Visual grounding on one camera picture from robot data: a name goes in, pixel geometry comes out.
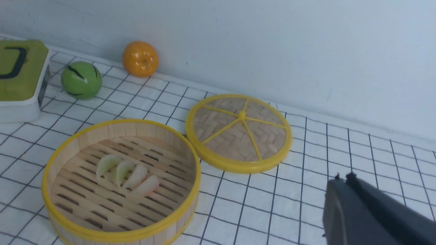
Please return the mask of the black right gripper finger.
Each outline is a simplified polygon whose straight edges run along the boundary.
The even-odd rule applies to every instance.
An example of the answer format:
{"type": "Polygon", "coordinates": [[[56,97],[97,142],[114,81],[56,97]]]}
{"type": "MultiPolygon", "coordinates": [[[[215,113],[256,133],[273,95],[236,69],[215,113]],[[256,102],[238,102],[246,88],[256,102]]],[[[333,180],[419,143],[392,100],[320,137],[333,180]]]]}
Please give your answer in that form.
{"type": "Polygon", "coordinates": [[[435,222],[350,172],[328,180],[323,210],[328,245],[434,245],[435,222]]]}

